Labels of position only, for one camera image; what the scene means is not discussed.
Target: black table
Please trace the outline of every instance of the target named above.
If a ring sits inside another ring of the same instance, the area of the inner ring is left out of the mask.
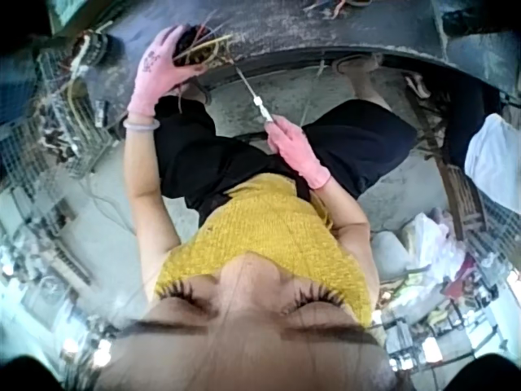
[[[231,46],[251,76],[275,69],[301,68],[353,51],[376,51],[414,64],[454,68],[518,96],[519,37],[513,32],[449,38],[443,12],[464,0],[374,0],[366,8],[345,7],[331,19],[336,1],[311,11],[314,0],[147,0],[129,10],[107,33],[115,38],[107,62],[86,76],[92,100],[109,102],[109,123],[125,111],[142,53],[163,28],[198,24],[214,10],[210,26],[234,34]],[[210,87],[232,81],[230,67],[213,69],[202,82]]]

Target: yellow knit top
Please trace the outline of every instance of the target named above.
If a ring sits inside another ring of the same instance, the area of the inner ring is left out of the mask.
[[[227,194],[231,200],[213,212],[190,241],[170,253],[156,293],[175,280],[214,273],[250,251],[337,291],[361,325],[369,326],[365,276],[331,234],[331,217],[313,193],[312,202],[306,202],[296,196],[292,180],[260,174]]]

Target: hand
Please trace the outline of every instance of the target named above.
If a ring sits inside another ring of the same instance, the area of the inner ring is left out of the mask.
[[[271,150],[282,156],[306,180],[310,188],[323,187],[331,173],[315,156],[304,131],[283,116],[273,117],[275,122],[265,123]]]
[[[154,116],[154,106],[166,92],[191,77],[206,71],[204,65],[173,65],[173,52],[185,27],[169,27],[160,31],[141,58],[129,112]]]

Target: black pants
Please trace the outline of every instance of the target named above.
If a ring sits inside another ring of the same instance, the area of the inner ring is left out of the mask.
[[[234,138],[216,136],[215,124],[204,105],[162,98],[155,106],[160,128],[155,148],[161,193],[185,197],[186,206],[199,211],[200,223],[226,199],[224,191],[261,173],[295,178],[279,156]],[[354,197],[395,169],[408,155],[416,130],[379,105],[349,100],[304,127],[309,143],[335,179]]]
[[[466,152],[472,138],[479,132],[488,115],[501,112],[499,91],[459,72],[453,72],[436,82],[446,83],[444,88],[450,97],[442,148],[444,160],[465,171]]]

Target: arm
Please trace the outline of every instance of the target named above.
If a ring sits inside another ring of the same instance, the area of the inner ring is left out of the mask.
[[[138,65],[125,125],[125,186],[136,227],[142,281],[149,301],[164,259],[181,242],[160,192],[154,144],[154,107],[167,91],[204,72],[203,66],[177,68],[172,54],[184,28],[161,31]]]
[[[153,118],[130,113],[128,121],[151,125]],[[124,174],[138,238],[143,287],[151,301],[164,259],[181,243],[161,197],[152,132],[127,132]]]
[[[286,118],[274,116],[276,123],[265,125],[268,143],[322,200],[333,218],[335,237],[352,254],[366,277],[371,304],[376,306],[379,276],[370,247],[370,225],[360,205],[323,167],[309,145],[303,130]]]
[[[370,246],[370,224],[356,200],[330,177],[323,187],[315,189],[333,218],[333,230],[340,246],[351,253],[367,281],[373,308],[378,302],[380,279]]]

